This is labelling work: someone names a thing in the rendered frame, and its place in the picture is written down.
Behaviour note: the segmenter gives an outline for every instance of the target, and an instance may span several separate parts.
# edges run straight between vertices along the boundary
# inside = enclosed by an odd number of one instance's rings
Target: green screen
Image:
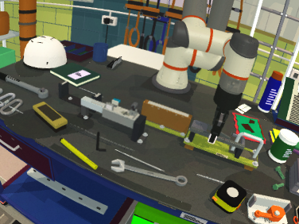
[[[153,224],[153,222],[148,221],[144,218],[140,218],[137,215],[133,215],[132,223],[131,224]]]

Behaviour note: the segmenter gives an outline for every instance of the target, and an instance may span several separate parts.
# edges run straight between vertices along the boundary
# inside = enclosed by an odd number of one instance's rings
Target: workbench
[[[157,73],[156,69],[124,60],[115,70],[108,70],[106,66],[113,59],[108,56],[105,63],[96,63],[92,59],[78,63],[101,75],[100,79],[84,84],[81,87],[93,93],[101,93],[103,95],[103,102],[110,102],[113,98],[118,98],[121,100],[119,106],[123,108],[129,109],[133,102],[137,102],[139,105],[138,111],[141,112],[143,101],[148,99],[191,114],[193,116],[192,119],[209,124],[212,123],[216,111],[216,104],[213,102],[215,89],[199,83],[190,82],[192,83],[192,94],[189,97],[184,98],[179,95],[162,93],[156,90],[151,84],[151,77]],[[299,198],[289,193],[288,189],[289,167],[293,165],[297,159],[297,155],[294,153],[285,164],[281,165],[282,172],[285,175],[285,180],[281,180],[279,175],[274,171],[274,168],[279,164],[273,162],[266,154],[266,150],[270,148],[267,132],[276,126],[273,124],[271,114],[261,113],[257,105],[252,102],[242,99],[240,104],[246,103],[252,107],[246,115],[259,119],[265,133],[266,144],[259,153],[258,168],[251,172],[244,169],[241,164],[206,153],[203,150],[186,149],[184,148],[184,138],[173,136],[150,126],[146,126],[145,128],[145,132],[149,136],[140,145],[130,140],[131,129],[102,118],[100,113],[93,113],[88,120],[80,118],[78,116],[80,114],[78,106],[59,99],[58,85],[59,83],[63,83],[63,80],[52,75],[49,70],[29,68],[20,60],[15,64],[0,69],[0,72],[35,87],[44,87],[49,90],[49,97],[40,99],[33,92],[1,81],[0,87],[3,89],[3,94],[13,92],[16,94],[16,98],[22,99],[24,103],[19,107],[19,110],[23,114],[18,112],[10,116],[0,114],[0,130],[3,132],[3,128],[5,128],[11,131],[11,133],[6,133],[11,134],[12,137],[25,142],[26,145],[31,145],[35,149],[35,152],[33,152],[34,158],[26,155],[24,157],[26,159],[23,159],[21,154],[18,157],[27,163],[31,163],[29,165],[42,172],[51,180],[55,180],[55,176],[60,174],[61,168],[57,167],[58,164],[60,166],[68,166],[98,184],[114,189],[127,197],[155,207],[158,210],[163,210],[177,217],[180,217],[181,212],[185,212],[212,221],[208,223],[251,223],[247,218],[247,202],[251,195],[247,194],[247,198],[236,212],[226,214],[212,202],[212,196],[216,193],[219,185],[196,176],[196,173],[220,181],[233,180],[240,186],[252,190],[254,193],[288,199],[292,201],[292,205],[299,204]],[[91,93],[72,85],[69,87],[69,93],[78,98],[92,96]],[[91,133],[96,134],[100,132],[101,137],[115,141],[134,151],[120,149],[114,145],[106,145],[100,142],[99,147],[107,151],[99,152],[95,150],[94,139],[78,133],[74,129],[67,128],[58,133],[53,132],[39,119],[33,110],[33,105],[43,101],[67,118],[68,123],[79,126]],[[235,132],[231,112],[223,128],[223,132],[226,135]],[[93,170],[77,156],[70,153],[60,143],[62,137],[99,167]],[[6,143],[14,144],[8,138]],[[247,141],[247,148],[256,149],[257,146],[258,143]],[[115,149],[137,157],[148,164],[157,166],[165,170],[165,174],[167,175],[186,176],[188,184],[184,187],[178,187],[175,183],[130,171],[113,172],[111,170],[111,161],[115,159],[124,160],[128,165],[155,171],[144,164],[117,153]],[[275,183],[286,183],[286,187],[274,191],[272,185]],[[292,209],[287,214],[289,223],[292,222],[293,216]]]

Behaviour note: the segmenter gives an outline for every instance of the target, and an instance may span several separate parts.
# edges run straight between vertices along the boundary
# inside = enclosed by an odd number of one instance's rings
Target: dark tray
[[[84,44],[78,44],[71,41],[61,41],[64,46],[65,52],[67,53],[67,58],[70,60],[75,60],[82,62],[89,59],[93,55],[93,47]]]

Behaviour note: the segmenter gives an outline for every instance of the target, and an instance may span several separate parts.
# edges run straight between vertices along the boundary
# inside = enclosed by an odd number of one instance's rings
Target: spray can
[[[283,164],[289,158],[289,155],[292,154],[298,142],[299,137],[294,132],[282,129],[268,151],[268,155],[273,161]]]
[[[272,104],[278,94],[279,87],[282,85],[283,74],[279,71],[273,71],[272,76],[269,78],[268,84],[261,101],[258,104],[258,109],[261,112],[269,113]]]

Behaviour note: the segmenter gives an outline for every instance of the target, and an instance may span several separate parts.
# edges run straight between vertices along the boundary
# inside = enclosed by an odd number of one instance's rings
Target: blue mug
[[[95,43],[94,44],[92,59],[95,62],[107,61],[107,55],[108,55],[108,44],[105,44],[105,43]]]

